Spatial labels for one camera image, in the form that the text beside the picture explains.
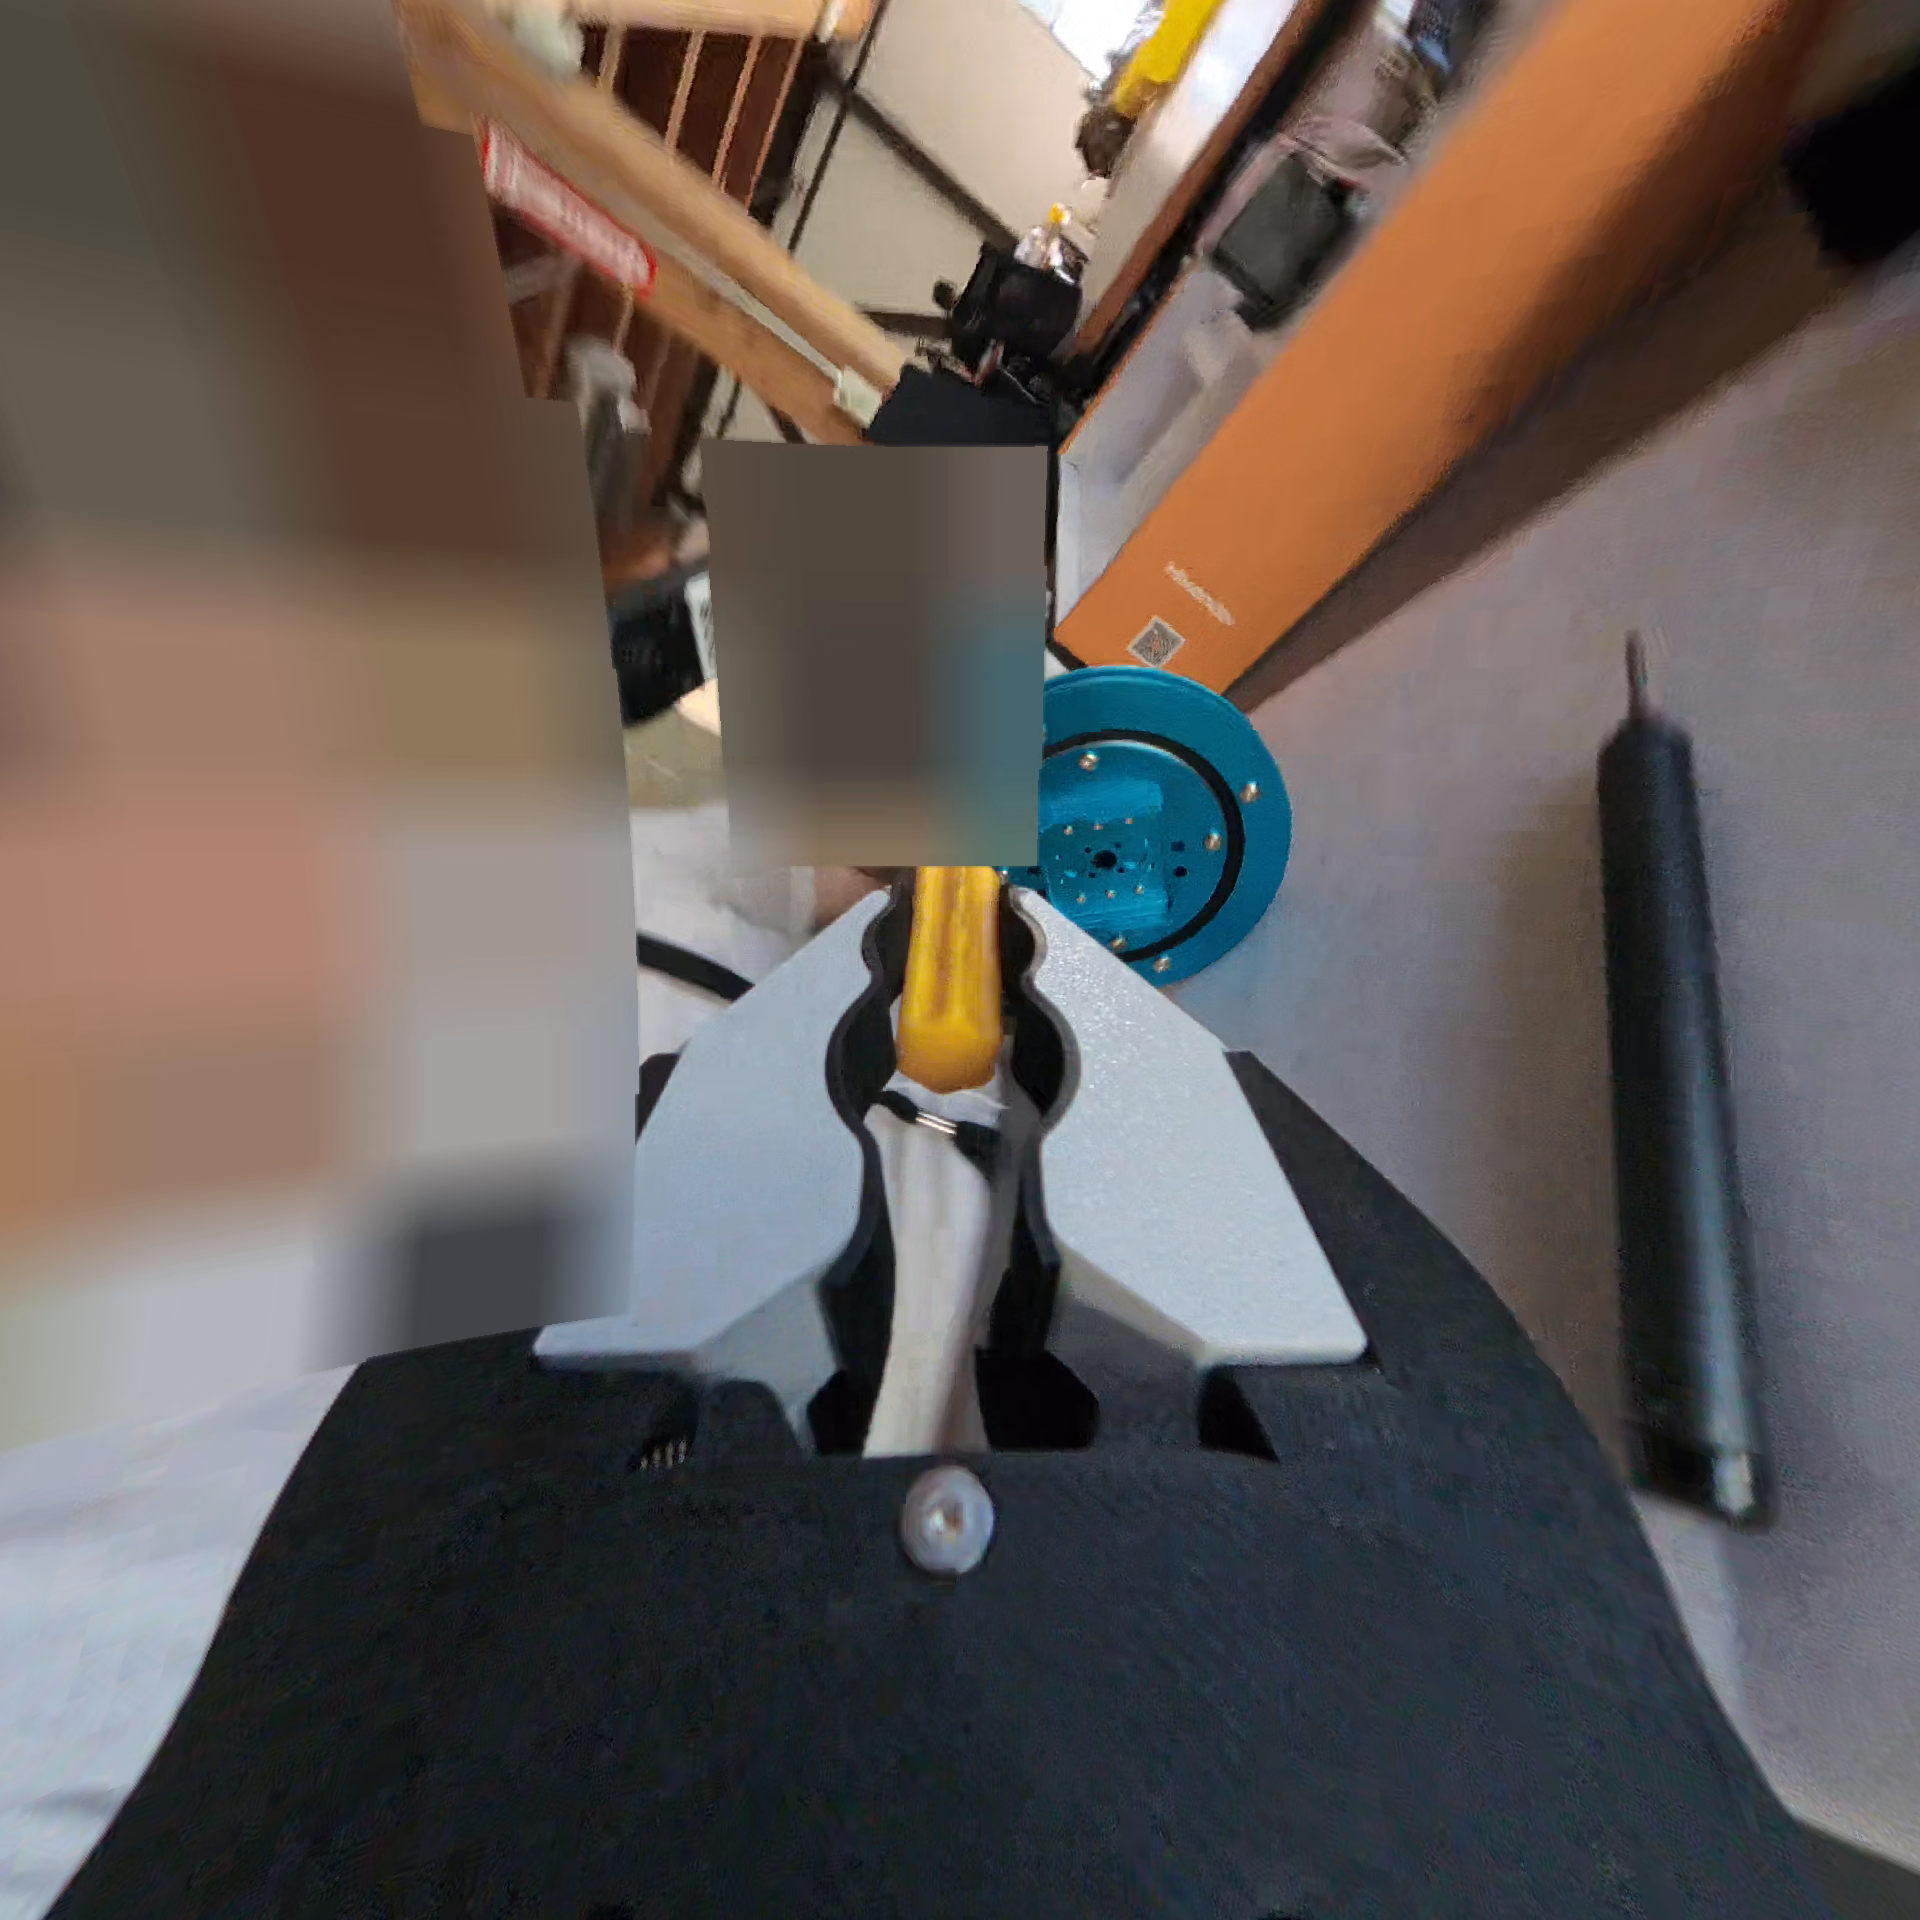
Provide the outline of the blue round metal turntable base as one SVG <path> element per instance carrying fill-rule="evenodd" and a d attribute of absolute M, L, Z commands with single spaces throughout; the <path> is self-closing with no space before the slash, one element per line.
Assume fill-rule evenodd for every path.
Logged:
<path fill-rule="evenodd" d="M 1009 881 L 1150 986 L 1205 974 L 1257 929 L 1293 832 L 1273 753 L 1222 695 L 1147 666 L 1048 679 L 1040 852 Z"/>

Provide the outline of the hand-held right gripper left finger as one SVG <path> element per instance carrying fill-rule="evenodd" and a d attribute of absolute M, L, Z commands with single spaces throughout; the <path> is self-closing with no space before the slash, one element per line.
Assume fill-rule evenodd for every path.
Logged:
<path fill-rule="evenodd" d="M 627 1292 L 551 1325 L 536 1362 L 768 1388 L 801 1453 L 836 1377 L 875 1379 L 890 1278 L 855 1280 L 885 1242 L 866 1111 L 896 1072 L 901 887 L 841 919 L 700 1023 L 637 1134 Z"/>

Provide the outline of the yellow handled screwdriver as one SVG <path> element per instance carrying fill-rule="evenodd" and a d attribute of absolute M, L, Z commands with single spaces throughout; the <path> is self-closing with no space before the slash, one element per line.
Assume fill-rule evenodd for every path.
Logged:
<path fill-rule="evenodd" d="M 936 1096 L 987 1084 L 1003 1048 L 1003 876 L 919 869 L 901 992 L 901 1074 Z"/>

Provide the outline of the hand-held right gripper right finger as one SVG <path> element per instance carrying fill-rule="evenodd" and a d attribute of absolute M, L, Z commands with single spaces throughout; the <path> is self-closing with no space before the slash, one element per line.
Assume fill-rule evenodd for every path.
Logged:
<path fill-rule="evenodd" d="M 976 1441 L 1080 1452 L 1130 1398 L 1360 1366 L 1367 1333 L 1224 1044 L 1026 887 L 1003 889 L 1000 954 Z"/>

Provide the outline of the cardboard box with white flaps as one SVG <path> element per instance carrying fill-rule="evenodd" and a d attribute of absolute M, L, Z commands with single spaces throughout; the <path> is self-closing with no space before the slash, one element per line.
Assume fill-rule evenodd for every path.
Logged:
<path fill-rule="evenodd" d="M 1838 5 L 1569 3 L 1470 86 L 1355 253 L 1059 616 L 1084 666 L 1231 690 L 1747 203 Z"/>

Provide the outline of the white foam sheet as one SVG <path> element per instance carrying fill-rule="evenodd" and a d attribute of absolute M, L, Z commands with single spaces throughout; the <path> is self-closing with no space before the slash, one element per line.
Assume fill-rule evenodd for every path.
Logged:
<path fill-rule="evenodd" d="M 1693 733 L 1780 1520 L 1647 1516 L 1807 1821 L 1916 1867 L 1916 256 L 1255 708 L 1275 909 L 1175 991 L 1370 1158 L 1620 1437 L 1596 750 Z"/>

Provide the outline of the black electric screwdriver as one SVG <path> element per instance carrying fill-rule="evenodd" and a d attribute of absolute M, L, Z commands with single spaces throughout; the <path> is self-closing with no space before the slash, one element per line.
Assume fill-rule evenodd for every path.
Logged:
<path fill-rule="evenodd" d="M 1652 704 L 1638 633 L 1624 676 L 1596 828 L 1629 1462 L 1644 1491 L 1763 1533 L 1779 1488 L 1693 737 Z"/>

